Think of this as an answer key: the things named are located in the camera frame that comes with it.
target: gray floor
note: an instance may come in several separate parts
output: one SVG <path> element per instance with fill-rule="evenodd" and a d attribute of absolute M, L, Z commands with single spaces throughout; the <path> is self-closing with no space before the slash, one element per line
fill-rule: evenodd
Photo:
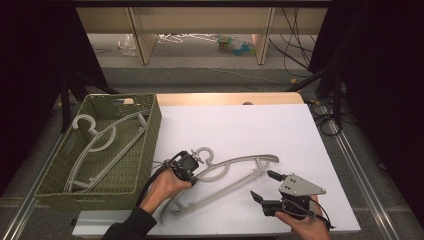
<path fill-rule="evenodd" d="M 251 41 L 249 36 L 237 37 Z M 257 65 L 256 58 L 252 55 L 233 56 L 218 51 L 214 43 L 186 37 L 183 38 L 183 43 L 158 43 L 150 64 L 140 66 L 137 57 L 123 56 L 118 50 L 118 41 L 122 41 L 123 36 L 90 35 L 90 40 L 110 86 L 122 93 L 284 91 L 291 86 L 291 79 L 303 79 L 290 75 L 284 69 L 281 53 L 271 45 L 265 64 Z M 272 40 L 285 49 L 280 36 L 272 36 Z M 302 36 L 302 44 L 313 49 L 314 44 L 310 36 Z M 296 56 L 297 60 L 304 61 L 298 49 L 291 47 L 289 53 Z M 291 60 L 286 61 L 286 67 L 291 73 L 309 75 Z M 314 90 L 317 84 L 302 89 L 301 95 L 305 100 L 315 98 Z M 89 88 L 89 91 L 99 92 L 94 88 Z M 399 239 L 424 239 L 423 229 L 393 181 L 384 170 L 377 167 L 378 157 L 360 125 L 355 123 L 354 116 L 349 114 L 348 110 L 344 111 L 346 114 L 343 115 L 343 133 L 393 222 Z M 59 105 L 55 105 L 32 154 L 23 162 L 9 188 L 0 198 L 2 235 L 48 159 L 60 128 L 61 110 Z M 384 239 L 336 138 L 322 134 L 322 140 L 362 229 L 357 233 L 332 234 L 332 239 Z M 19 239 L 78 239 L 71 235 L 70 224 L 77 216 L 78 212 L 60 212 L 37 203 Z M 285 235 L 279 239 L 297 238 Z"/>

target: wicker basket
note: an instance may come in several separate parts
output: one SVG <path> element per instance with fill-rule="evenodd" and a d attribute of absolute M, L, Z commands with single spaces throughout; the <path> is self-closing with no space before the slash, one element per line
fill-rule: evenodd
<path fill-rule="evenodd" d="M 70 127 L 36 190 L 35 198 L 62 210 L 120 210 L 134 207 L 141 189 L 150 177 L 162 118 L 156 96 L 89 95 L 78 111 L 78 115 L 88 114 L 93 117 L 96 120 L 95 129 L 100 132 L 117 120 L 142 110 L 150 110 L 144 134 L 106 176 L 86 193 L 64 193 L 65 183 L 75 161 L 93 138 L 88 132 L 88 121 L 78 121 L 79 128 L 76 130 Z M 118 124 L 113 143 L 102 151 L 88 153 L 76 180 L 89 182 L 90 177 L 96 176 L 135 137 L 139 127 L 140 122 L 136 118 Z M 109 136 L 109 133 L 105 133 L 93 147 L 103 146 Z"/>

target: floor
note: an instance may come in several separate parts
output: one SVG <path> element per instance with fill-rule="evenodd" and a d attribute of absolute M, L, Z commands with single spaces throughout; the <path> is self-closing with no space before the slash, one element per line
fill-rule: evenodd
<path fill-rule="evenodd" d="M 295 61 L 284 58 L 272 45 L 268 47 L 265 64 L 258 65 L 254 55 L 244 53 L 235 56 L 220 51 L 216 43 L 209 41 L 216 36 L 194 36 L 158 42 L 150 63 L 145 66 L 139 64 L 137 57 L 124 56 L 118 49 L 118 44 L 125 41 L 124 35 L 89 35 L 89 38 L 110 87 L 122 93 L 285 91 L 293 82 L 300 82 L 310 75 Z M 250 36 L 231 37 L 251 42 Z M 273 35 L 271 39 L 285 52 L 287 44 L 282 37 L 286 40 L 290 38 L 288 35 Z M 302 47 L 313 50 L 315 38 L 316 36 L 301 36 Z M 296 61 L 307 65 L 299 48 L 289 46 L 287 50 Z M 304 100 L 316 98 L 314 91 L 317 84 L 318 82 L 302 89 L 300 94 Z M 97 89 L 88 89 L 90 93 L 99 93 Z M 324 111 L 322 106 L 311 105 L 311 114 L 314 116 Z M 384 169 L 377 166 L 378 156 L 346 103 L 343 104 L 343 113 L 342 133 L 339 136 L 327 136 L 325 133 L 330 132 L 333 125 L 326 123 L 328 125 L 323 126 L 321 136 L 362 230 L 356 233 L 332 234 L 332 239 L 424 239 L 423 229 L 393 181 Z M 2 236 L 6 236 L 9 225 L 18 223 L 24 228 L 18 228 L 16 238 L 13 239 L 78 239 L 72 236 L 72 222 L 78 217 L 78 212 L 57 211 L 32 202 L 32 196 L 28 196 L 60 136 L 60 129 L 61 110 L 58 102 L 53 107 L 51 118 L 45 124 L 32 154 L 23 162 L 9 188 L 0 198 Z M 358 169 L 358 166 L 363 173 L 359 177 L 352 170 Z M 373 207 L 375 201 L 381 208 L 376 210 Z M 22 214 L 19 212 L 22 204 L 33 208 L 29 208 L 28 214 Z M 394 232 L 384 230 L 382 224 L 384 226 L 387 222 L 378 220 L 379 213 L 387 214 Z M 291 235 L 278 238 L 297 239 Z"/>

